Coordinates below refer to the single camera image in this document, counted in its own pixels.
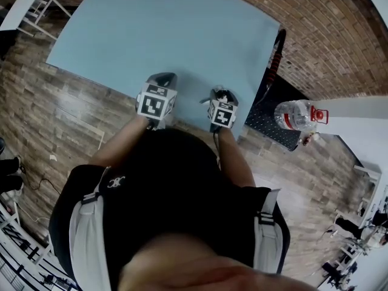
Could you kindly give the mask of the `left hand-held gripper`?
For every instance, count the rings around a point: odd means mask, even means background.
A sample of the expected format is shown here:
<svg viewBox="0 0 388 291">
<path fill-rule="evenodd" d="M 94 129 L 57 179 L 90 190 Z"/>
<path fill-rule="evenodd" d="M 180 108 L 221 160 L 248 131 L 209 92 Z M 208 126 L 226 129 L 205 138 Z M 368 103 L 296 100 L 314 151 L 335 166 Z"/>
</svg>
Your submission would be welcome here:
<svg viewBox="0 0 388 291">
<path fill-rule="evenodd" d="M 175 73 L 157 73 L 148 78 L 136 98 L 136 112 L 149 121 L 149 129 L 166 128 L 177 97 L 178 77 Z"/>
</svg>

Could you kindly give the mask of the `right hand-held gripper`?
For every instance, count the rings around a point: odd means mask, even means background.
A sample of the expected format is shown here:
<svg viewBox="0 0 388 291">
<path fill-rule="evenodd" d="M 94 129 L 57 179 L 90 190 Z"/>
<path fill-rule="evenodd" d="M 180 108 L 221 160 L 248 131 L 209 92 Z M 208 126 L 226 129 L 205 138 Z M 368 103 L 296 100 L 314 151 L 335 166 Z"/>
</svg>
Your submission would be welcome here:
<svg viewBox="0 0 388 291">
<path fill-rule="evenodd" d="M 217 132 L 221 127 L 233 127 L 239 103 L 230 90 L 222 86 L 214 87 L 205 103 L 209 105 L 207 117 L 210 119 L 210 132 Z"/>
</svg>

